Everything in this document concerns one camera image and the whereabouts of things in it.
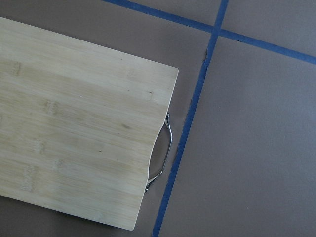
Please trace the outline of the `wooden cutting board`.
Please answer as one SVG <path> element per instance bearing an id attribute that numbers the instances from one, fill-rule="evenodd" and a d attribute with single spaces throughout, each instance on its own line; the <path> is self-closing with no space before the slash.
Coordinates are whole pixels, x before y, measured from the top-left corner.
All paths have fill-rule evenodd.
<path id="1" fill-rule="evenodd" d="M 133 230 L 178 69 L 0 20 L 0 193 Z"/>

